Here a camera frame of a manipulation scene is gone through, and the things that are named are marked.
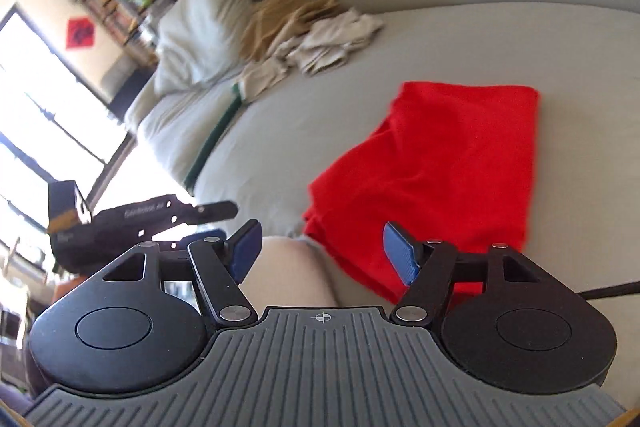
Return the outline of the red t-shirt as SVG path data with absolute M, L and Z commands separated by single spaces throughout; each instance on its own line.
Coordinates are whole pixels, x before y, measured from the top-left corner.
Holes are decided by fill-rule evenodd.
M 390 303 L 407 287 L 383 251 L 388 221 L 462 251 L 522 248 L 538 102 L 531 87 L 403 83 L 375 132 L 309 185 L 305 235 Z

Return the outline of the tan crumpled garment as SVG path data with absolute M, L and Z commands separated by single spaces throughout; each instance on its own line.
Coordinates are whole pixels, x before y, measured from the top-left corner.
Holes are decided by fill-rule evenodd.
M 346 11 L 340 0 L 264 0 L 253 5 L 241 41 L 241 57 L 259 62 L 281 43 L 305 35 L 313 23 Z

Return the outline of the beige crumpled clothes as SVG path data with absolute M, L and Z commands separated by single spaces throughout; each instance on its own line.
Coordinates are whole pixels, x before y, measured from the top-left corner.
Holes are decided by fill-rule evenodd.
M 285 80 L 291 69 L 306 76 L 344 65 L 349 55 L 366 48 L 383 29 L 377 16 L 349 9 L 313 22 L 302 34 L 287 37 L 281 30 L 262 58 L 250 60 L 234 90 L 244 104 L 257 100 Z

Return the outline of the red paper wall decoration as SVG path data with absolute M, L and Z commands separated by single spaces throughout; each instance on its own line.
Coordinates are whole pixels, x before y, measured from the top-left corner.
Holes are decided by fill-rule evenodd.
M 94 46 L 96 26 L 90 17 L 72 17 L 66 26 L 66 50 L 88 49 Z

